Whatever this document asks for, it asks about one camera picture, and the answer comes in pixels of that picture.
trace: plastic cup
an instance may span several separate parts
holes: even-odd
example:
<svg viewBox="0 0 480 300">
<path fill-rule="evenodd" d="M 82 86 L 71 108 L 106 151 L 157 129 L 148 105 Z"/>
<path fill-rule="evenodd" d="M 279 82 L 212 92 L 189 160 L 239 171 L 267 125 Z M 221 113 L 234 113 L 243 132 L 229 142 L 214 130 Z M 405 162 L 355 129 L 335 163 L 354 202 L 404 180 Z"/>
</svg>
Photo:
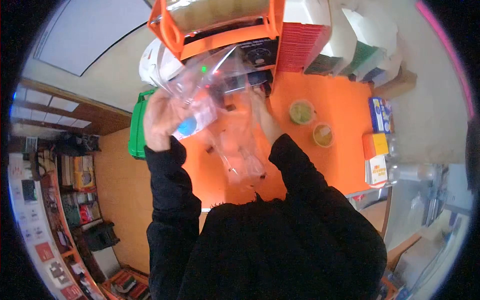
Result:
<svg viewBox="0 0 480 300">
<path fill-rule="evenodd" d="M 307 100 L 297 100 L 290 105 L 288 113 L 294 123 L 307 125 L 315 117 L 315 107 Z"/>
<path fill-rule="evenodd" d="M 330 125 L 326 123 L 318 123 L 313 129 L 313 141 L 320 147 L 330 147 L 334 141 L 334 135 Z"/>
</svg>

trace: orange table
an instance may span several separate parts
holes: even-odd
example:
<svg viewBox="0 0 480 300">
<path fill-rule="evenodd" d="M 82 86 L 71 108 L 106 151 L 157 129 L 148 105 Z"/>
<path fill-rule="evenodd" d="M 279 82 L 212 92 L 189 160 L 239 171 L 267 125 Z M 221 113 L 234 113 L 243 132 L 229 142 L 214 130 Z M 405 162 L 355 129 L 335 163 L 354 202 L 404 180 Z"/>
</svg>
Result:
<svg viewBox="0 0 480 300">
<path fill-rule="evenodd" d="M 367 102 L 370 96 L 367 84 L 353 83 L 345 77 L 276 73 L 270 111 L 325 176 L 328 184 L 343 194 L 369 188 L 365 183 L 361 136 L 372 131 Z M 297 125 L 290 120 L 288 108 L 299 99 L 309 100 L 315 106 L 316 120 L 311 125 Z M 326 122 L 332 127 L 334 144 L 329 148 L 313 143 L 312 131 L 318 122 Z M 202 131 L 181 141 L 187 149 L 184 168 L 192 179 L 193 193 L 202 200 L 202 208 L 222 202 L 242 204 L 251 201 L 253 189 L 229 184 L 219 155 L 207 153 L 210 145 L 205 142 L 205 134 Z M 264 200 L 284 198 L 286 189 L 281 174 L 268 162 L 268 142 L 259 128 L 255 129 L 254 135 L 259 145 L 257 156 L 267 171 L 266 179 L 255 190 Z"/>
</svg>

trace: clear plastic bag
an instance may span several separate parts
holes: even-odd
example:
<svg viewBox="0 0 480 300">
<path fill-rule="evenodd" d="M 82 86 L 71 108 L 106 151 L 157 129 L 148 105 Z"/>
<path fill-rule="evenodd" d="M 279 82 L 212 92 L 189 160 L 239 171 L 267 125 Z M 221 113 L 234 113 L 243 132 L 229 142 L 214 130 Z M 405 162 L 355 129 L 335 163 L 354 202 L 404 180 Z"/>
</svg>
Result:
<svg viewBox="0 0 480 300">
<path fill-rule="evenodd" d="M 228 181 L 253 187 L 266 177 L 256 155 L 252 100 L 247 74 L 255 68 L 236 45 L 189 60 L 173 80 L 160 83 L 194 114 L 214 107 L 217 120 L 202 134 L 222 158 Z"/>
</svg>

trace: green plastic crate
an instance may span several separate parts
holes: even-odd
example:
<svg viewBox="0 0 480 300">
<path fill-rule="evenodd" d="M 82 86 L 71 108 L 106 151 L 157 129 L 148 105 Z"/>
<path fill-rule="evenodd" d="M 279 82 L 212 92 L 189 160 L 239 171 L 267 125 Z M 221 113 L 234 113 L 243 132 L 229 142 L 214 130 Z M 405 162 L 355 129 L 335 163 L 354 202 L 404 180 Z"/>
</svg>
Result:
<svg viewBox="0 0 480 300">
<path fill-rule="evenodd" d="M 144 114 L 148 99 L 155 91 L 156 89 L 153 89 L 138 94 L 137 104 L 133 108 L 128 153 L 135 159 L 145 160 Z"/>
</svg>

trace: white wall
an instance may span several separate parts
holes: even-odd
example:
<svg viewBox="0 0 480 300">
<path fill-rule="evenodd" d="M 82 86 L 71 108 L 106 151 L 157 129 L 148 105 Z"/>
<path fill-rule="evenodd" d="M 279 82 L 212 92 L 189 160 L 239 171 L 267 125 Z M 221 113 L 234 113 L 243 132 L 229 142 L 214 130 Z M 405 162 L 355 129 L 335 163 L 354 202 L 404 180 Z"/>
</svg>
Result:
<svg viewBox="0 0 480 300">
<path fill-rule="evenodd" d="M 146 26 L 135 30 L 104 53 L 81 77 L 34 60 L 32 55 L 22 75 L 131 112 L 138 94 L 153 88 L 140 80 L 138 64 L 154 39 L 155 35 Z"/>
<path fill-rule="evenodd" d="M 416 88 L 392 101 L 402 160 L 463 163 L 467 108 L 443 44 L 415 8 L 415 0 L 376 2 L 396 22 L 407 68 L 418 75 Z"/>
<path fill-rule="evenodd" d="M 12 124 L 12 135 L 14 136 L 37 136 L 44 140 L 55 140 L 65 130 L 40 127 L 28 124 Z"/>
</svg>

